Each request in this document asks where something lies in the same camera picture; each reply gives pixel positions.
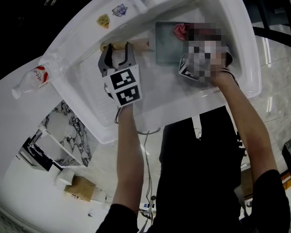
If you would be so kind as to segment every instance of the wall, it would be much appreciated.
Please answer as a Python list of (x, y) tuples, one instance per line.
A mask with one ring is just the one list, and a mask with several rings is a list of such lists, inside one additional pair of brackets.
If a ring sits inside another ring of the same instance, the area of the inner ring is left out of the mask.
[(108, 208), (76, 200), (54, 186), (59, 170), (35, 170), (15, 158), (0, 186), (0, 204), (20, 220), (50, 233), (96, 232)]
[(22, 144), (43, 118), (62, 100), (52, 84), (36, 94), (14, 99), (11, 88), (17, 85), (26, 71), (37, 66), (32, 60), (0, 80), (0, 183)]

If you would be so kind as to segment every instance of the bottle label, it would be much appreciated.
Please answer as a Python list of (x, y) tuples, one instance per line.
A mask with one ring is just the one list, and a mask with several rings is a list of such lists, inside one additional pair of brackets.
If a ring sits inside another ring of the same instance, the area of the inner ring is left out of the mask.
[(37, 80), (41, 82), (41, 84), (45, 83), (48, 80), (48, 72), (46, 72), (45, 68), (42, 66), (36, 67), (33, 69), (33, 72), (36, 75)]

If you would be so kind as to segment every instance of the blue sticker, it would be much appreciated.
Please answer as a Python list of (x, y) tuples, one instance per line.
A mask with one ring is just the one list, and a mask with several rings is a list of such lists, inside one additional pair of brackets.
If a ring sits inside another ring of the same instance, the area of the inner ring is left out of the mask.
[(112, 9), (113, 15), (116, 15), (117, 17), (121, 17), (126, 15), (127, 7), (124, 6), (124, 4), (121, 4), (117, 6), (116, 8)]

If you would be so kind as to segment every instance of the yellow sticker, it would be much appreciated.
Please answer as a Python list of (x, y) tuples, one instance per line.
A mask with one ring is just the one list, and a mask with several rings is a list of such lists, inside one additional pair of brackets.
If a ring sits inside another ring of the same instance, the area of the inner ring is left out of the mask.
[(103, 14), (102, 16), (100, 16), (97, 21), (98, 25), (100, 27), (103, 27), (104, 29), (108, 29), (109, 28), (109, 23), (110, 23), (110, 19), (108, 14)]

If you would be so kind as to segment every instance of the black sleeve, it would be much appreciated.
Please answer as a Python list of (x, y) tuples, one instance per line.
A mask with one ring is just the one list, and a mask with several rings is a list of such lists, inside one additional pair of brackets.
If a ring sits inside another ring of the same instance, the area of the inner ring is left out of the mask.
[(112, 204), (96, 233), (136, 233), (138, 231), (137, 215), (124, 205)]
[(259, 233), (289, 231), (289, 200), (277, 170), (263, 173), (255, 182), (251, 217)]

